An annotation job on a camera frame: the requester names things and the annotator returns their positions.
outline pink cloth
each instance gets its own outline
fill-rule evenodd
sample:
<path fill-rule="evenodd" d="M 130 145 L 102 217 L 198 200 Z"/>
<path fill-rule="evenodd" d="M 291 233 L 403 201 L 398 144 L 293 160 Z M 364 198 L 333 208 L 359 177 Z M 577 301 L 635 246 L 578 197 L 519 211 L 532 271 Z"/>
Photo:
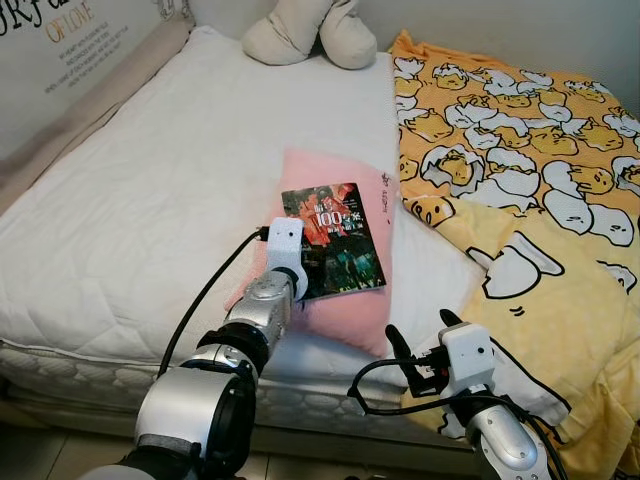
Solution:
<path fill-rule="evenodd" d="M 376 290 L 297 303 L 292 315 L 292 327 L 346 343 L 377 357 L 385 357 L 387 340 L 384 329 L 391 308 L 391 232 L 397 190 L 395 181 L 386 173 L 361 162 L 290 149 L 285 152 L 283 175 L 266 224 L 270 224 L 274 217 L 285 216 L 281 192 L 349 182 L 358 184 L 387 285 Z M 242 287 L 225 304 L 227 310 L 242 297 L 249 282 L 265 271 L 266 264 L 266 243 L 260 242 Z"/>

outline plush toy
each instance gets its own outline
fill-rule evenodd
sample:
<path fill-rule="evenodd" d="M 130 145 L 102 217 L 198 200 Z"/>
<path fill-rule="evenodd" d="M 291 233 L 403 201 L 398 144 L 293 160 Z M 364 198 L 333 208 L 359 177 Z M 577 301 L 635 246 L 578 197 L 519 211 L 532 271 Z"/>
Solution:
<path fill-rule="evenodd" d="M 242 38 L 244 52 L 267 65 L 290 65 L 309 56 L 318 32 L 327 55 L 342 68 L 373 63 L 376 37 L 356 10 L 360 0 L 279 0 Z"/>

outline black wire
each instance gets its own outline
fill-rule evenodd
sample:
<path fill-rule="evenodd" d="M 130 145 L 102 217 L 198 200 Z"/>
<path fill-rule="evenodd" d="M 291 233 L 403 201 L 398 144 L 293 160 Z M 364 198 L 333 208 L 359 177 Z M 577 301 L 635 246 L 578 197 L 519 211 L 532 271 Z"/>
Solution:
<path fill-rule="evenodd" d="M 247 245 L 249 245 L 251 240 L 253 240 L 256 237 L 260 237 L 261 240 L 266 240 L 268 234 L 269 234 L 269 227 L 262 227 L 259 230 L 256 230 L 255 232 L 253 232 L 251 235 L 249 235 L 245 239 L 245 241 L 242 242 L 238 248 L 236 248 L 236 250 L 231 254 L 231 256 L 227 258 L 227 260 L 220 266 L 218 271 L 213 274 L 213 277 L 211 277 L 207 282 L 207 284 L 202 288 L 202 290 L 200 291 L 198 296 L 195 298 L 195 300 L 193 301 L 193 303 L 191 304 L 187 312 L 184 314 L 184 317 L 182 317 L 182 320 L 180 320 L 180 323 L 176 327 L 175 331 L 173 332 L 173 335 L 171 336 L 171 339 L 169 340 L 169 343 L 167 344 L 167 348 L 164 351 L 164 355 L 162 356 L 162 361 L 160 362 L 160 368 L 158 369 L 158 378 L 160 378 L 164 373 L 166 373 L 167 369 L 169 368 L 169 362 L 171 361 L 171 356 L 173 355 L 173 351 L 175 350 L 176 345 L 178 344 L 178 340 L 180 340 L 180 336 L 182 335 L 182 332 L 184 332 L 184 329 L 189 323 L 189 320 L 191 320 L 191 317 L 193 316 L 194 312 L 198 308 L 198 305 L 200 305 L 200 302 L 202 302 L 202 300 L 207 295 L 207 293 L 209 293 L 209 290 L 211 290 L 211 287 L 213 287 L 213 284 L 216 283 L 218 278 L 220 278 L 220 276 L 229 267 L 229 265 L 233 263 L 236 257 L 240 255 L 242 250 L 244 250 L 244 248 Z"/>
<path fill-rule="evenodd" d="M 356 385 L 360 382 L 362 377 L 364 377 L 368 372 L 370 372 L 375 368 L 383 367 L 387 365 L 414 365 L 414 366 L 422 365 L 424 366 L 426 365 L 426 361 L 425 361 L 425 358 L 423 357 L 423 358 L 401 358 L 401 359 L 394 359 L 394 360 L 378 360 L 376 362 L 372 362 L 358 372 L 358 374 L 353 379 L 351 388 L 354 390 L 357 390 Z M 527 412 L 524 408 L 522 408 L 520 405 L 502 397 L 495 397 L 492 395 L 449 397 L 449 398 L 443 398 L 440 400 L 434 400 L 428 403 L 423 403 L 422 405 L 414 405 L 413 407 L 404 407 L 404 408 L 395 408 L 395 409 L 370 408 L 367 405 L 365 409 L 365 413 L 371 414 L 371 415 L 387 416 L 387 417 L 396 416 L 396 415 L 408 415 L 410 413 L 417 413 L 425 410 L 431 410 L 437 407 L 444 407 L 446 405 L 451 405 L 452 403 L 463 403 L 463 402 L 468 402 L 473 400 L 485 400 L 485 401 L 500 403 L 514 410 L 516 415 L 519 415 L 522 418 L 524 418 L 525 421 L 529 425 L 531 425 L 531 427 L 536 432 L 538 437 L 540 437 L 540 440 L 542 441 L 545 448 L 547 449 L 547 452 L 551 457 L 551 461 L 556 467 L 556 471 L 558 472 L 560 480 L 569 480 L 569 477 L 567 476 L 567 472 L 564 469 L 564 465 L 562 464 L 562 460 L 558 455 L 558 452 L 553 447 L 553 445 L 551 444 L 551 441 L 549 440 L 547 435 L 544 433 L 544 431 L 542 430 L 538 422 L 536 422 L 535 419 L 531 416 L 531 414 Z"/>

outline white wall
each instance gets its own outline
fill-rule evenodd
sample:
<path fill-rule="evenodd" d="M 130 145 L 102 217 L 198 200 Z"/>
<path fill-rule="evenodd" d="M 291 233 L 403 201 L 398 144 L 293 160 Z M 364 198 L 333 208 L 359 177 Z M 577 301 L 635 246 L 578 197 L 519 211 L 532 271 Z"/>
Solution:
<path fill-rule="evenodd" d="M 190 3 L 199 24 L 240 38 L 275 0 Z M 586 74 L 640 114 L 639 0 L 362 0 L 360 13 L 380 50 L 407 28 L 415 40 Z"/>
<path fill-rule="evenodd" d="M 0 8 L 2 160 L 70 108 L 162 22 L 158 0 L 14 2 Z"/>

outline red book cover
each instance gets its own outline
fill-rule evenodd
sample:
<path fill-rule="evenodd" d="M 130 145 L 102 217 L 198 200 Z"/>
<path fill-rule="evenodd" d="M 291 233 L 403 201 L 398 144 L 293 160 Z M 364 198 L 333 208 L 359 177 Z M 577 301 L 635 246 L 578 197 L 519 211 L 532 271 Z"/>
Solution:
<path fill-rule="evenodd" d="M 355 183 L 282 192 L 288 217 L 304 220 L 305 299 L 386 285 Z"/>

